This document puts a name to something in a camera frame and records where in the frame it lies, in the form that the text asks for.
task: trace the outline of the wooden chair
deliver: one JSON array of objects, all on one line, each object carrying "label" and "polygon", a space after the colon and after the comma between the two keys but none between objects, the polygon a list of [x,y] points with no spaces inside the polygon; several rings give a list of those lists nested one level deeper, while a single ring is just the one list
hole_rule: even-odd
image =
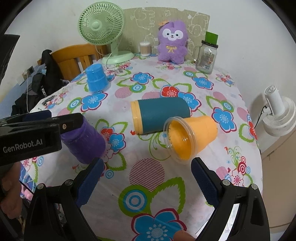
[{"label": "wooden chair", "polygon": [[[97,49],[103,55],[108,53],[106,45],[97,46]],[[76,59],[81,62],[82,68],[85,70],[92,64],[91,55],[94,55],[96,60],[102,58],[102,55],[97,52],[96,46],[91,44],[65,47],[51,53],[51,55],[59,65],[64,79],[70,81],[81,73]]]}]

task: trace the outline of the orange plastic cup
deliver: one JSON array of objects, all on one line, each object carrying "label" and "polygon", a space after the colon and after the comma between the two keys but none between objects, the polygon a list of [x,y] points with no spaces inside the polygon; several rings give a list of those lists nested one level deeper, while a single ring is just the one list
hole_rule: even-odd
[{"label": "orange plastic cup", "polygon": [[209,116],[171,117],[164,125],[165,145],[170,155],[186,164],[211,143],[218,134],[216,122]]}]

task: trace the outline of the purple fabric cup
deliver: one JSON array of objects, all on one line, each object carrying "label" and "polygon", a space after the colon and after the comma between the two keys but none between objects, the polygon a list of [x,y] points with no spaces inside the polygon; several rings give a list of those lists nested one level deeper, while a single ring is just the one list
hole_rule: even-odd
[{"label": "purple fabric cup", "polygon": [[105,138],[83,117],[80,128],[61,134],[62,142],[83,164],[90,164],[96,157],[102,157],[106,150]]}]

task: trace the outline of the power cord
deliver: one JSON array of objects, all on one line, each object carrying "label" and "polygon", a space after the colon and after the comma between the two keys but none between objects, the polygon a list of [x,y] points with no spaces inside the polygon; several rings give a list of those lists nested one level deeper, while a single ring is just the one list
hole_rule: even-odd
[{"label": "power cord", "polygon": [[[117,44],[117,48],[119,47],[119,45],[120,45],[120,43],[121,43],[121,40],[122,40],[122,35],[121,35],[121,38],[120,38],[119,43]],[[109,68],[107,67],[107,63],[108,63],[108,60],[109,60],[109,58],[111,57],[111,55],[112,55],[112,52],[111,52],[111,54],[109,55],[109,57],[107,58],[106,63],[105,63],[105,69],[107,69],[107,70],[113,70],[113,69],[109,69]]]},{"label": "power cord", "polygon": [[95,45],[96,51],[98,52],[98,54],[102,55],[102,56],[107,56],[108,54],[102,54],[98,51],[97,45]]},{"label": "power cord", "polygon": [[27,75],[27,111],[29,113],[29,108],[28,108],[28,92],[29,92],[29,77],[28,77],[28,71],[26,71],[26,75]]},{"label": "power cord", "polygon": [[260,115],[259,115],[259,117],[258,117],[257,123],[256,123],[256,125],[255,125],[255,127],[254,127],[254,129],[255,129],[256,126],[258,125],[258,122],[259,122],[259,120],[260,120],[260,117],[261,117],[261,115],[263,114],[263,110],[264,110],[264,108],[267,109],[267,106],[266,106],[266,105],[263,106],[263,108],[262,108],[262,110],[261,110],[261,113],[260,113]]}]

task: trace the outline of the table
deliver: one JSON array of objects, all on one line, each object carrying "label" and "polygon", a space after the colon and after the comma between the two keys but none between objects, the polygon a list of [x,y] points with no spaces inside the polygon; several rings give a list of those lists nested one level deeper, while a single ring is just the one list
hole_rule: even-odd
[{"label": "table", "polygon": [[[257,136],[248,110],[230,75],[214,70],[205,75],[190,61],[160,62],[136,55],[106,71],[111,87],[92,95],[85,73],[41,100],[33,112],[49,109],[53,116],[80,112],[107,139],[105,169],[87,205],[81,210],[102,240],[170,241],[177,230],[191,235],[209,219],[209,206],[190,171],[165,149],[162,133],[134,132],[130,101],[179,96],[191,115],[209,115],[218,136],[201,159],[221,179],[234,185],[256,183],[262,190],[262,166]],[[86,168],[63,145],[61,151],[24,160],[37,183],[61,185]],[[234,215],[229,219],[229,232]]]}]

